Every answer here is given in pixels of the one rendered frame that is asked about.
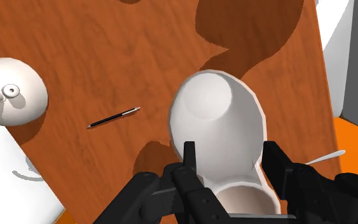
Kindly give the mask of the white desk lamp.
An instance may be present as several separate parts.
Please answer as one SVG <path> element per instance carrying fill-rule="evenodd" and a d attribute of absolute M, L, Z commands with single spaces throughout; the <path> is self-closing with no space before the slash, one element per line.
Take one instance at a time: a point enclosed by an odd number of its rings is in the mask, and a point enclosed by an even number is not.
<path fill-rule="evenodd" d="M 0 58 L 0 125 L 24 125 L 38 119 L 48 105 L 48 92 L 38 73 L 26 63 Z"/>

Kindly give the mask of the brown wooden table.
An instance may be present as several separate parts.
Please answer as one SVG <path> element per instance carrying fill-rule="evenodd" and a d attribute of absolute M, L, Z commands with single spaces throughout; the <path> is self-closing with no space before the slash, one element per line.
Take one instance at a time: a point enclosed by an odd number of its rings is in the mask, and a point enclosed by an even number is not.
<path fill-rule="evenodd" d="M 46 114 L 10 132 L 77 224 L 134 172 L 176 161 L 168 110 L 202 69 L 255 91 L 268 137 L 292 160 L 338 147 L 314 0 L 0 0 L 0 57 L 26 62 L 48 89 Z"/>

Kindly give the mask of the white flat book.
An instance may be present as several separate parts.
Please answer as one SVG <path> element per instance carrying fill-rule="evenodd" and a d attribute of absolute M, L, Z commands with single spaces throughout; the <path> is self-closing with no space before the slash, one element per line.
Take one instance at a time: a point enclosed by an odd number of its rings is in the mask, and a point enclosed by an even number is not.
<path fill-rule="evenodd" d="M 29 158 L 0 126 L 0 224 L 54 224 L 63 211 Z"/>

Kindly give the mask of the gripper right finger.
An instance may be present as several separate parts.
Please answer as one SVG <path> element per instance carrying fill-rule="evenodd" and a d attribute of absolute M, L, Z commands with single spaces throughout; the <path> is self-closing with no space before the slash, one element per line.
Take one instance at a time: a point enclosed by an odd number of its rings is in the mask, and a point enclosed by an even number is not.
<path fill-rule="evenodd" d="M 312 166 L 292 162 L 274 141 L 263 143 L 261 166 L 299 224 L 358 224 L 358 174 L 325 178 Z"/>

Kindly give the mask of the white round vase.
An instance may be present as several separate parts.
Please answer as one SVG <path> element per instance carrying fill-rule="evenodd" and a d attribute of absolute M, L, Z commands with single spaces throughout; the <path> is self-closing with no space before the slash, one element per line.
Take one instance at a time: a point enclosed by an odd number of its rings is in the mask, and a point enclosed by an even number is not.
<path fill-rule="evenodd" d="M 228 213 L 279 214 L 260 167 L 266 118 L 256 94 L 236 77 L 205 70 L 186 79 L 169 111 L 176 152 L 193 141 L 196 173 Z"/>

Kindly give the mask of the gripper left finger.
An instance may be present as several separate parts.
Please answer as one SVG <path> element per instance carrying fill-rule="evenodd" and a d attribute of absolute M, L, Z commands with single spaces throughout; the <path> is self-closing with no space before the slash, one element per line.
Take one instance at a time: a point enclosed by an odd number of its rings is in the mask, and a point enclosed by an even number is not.
<path fill-rule="evenodd" d="M 229 224 L 230 216 L 196 175 L 195 143 L 184 143 L 182 163 L 165 167 L 163 176 L 139 172 L 93 224 L 159 224 L 174 214 L 178 224 Z"/>

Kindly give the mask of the white slender utensil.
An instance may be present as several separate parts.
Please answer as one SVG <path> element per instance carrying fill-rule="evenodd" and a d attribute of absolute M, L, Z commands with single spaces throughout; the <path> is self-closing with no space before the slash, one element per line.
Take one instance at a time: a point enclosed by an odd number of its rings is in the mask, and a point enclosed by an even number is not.
<path fill-rule="evenodd" d="M 329 160 L 331 158 L 339 157 L 339 156 L 344 155 L 345 153 L 346 153 L 345 150 L 338 150 L 338 151 L 332 152 L 330 154 L 324 155 L 322 157 L 316 158 L 315 160 L 309 161 L 306 163 L 306 165 L 310 165 L 310 164 L 318 163 L 321 161 Z"/>

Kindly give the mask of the black pencil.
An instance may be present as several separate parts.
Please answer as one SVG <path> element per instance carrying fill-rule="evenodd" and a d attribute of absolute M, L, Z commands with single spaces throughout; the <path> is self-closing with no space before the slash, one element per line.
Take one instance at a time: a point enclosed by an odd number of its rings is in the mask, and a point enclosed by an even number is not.
<path fill-rule="evenodd" d="M 102 119 L 102 120 L 99 120 L 99 121 L 97 121 L 97 122 L 91 123 L 90 125 L 87 126 L 87 128 L 90 129 L 90 128 L 92 128 L 92 127 L 95 127 L 95 126 L 98 126 L 98 125 L 100 125 L 100 124 L 109 122 L 109 121 L 114 120 L 114 119 L 116 119 L 116 118 L 119 118 L 119 117 L 122 117 L 122 116 L 126 116 L 126 115 L 130 115 L 130 114 L 132 114 L 132 113 L 137 112 L 138 110 L 140 110 L 140 107 L 132 108 L 132 109 L 127 110 L 127 111 L 124 111 L 124 112 L 122 112 L 122 113 L 119 113 L 119 114 L 116 114 L 116 115 L 113 115 L 113 116 L 104 118 L 104 119 Z"/>

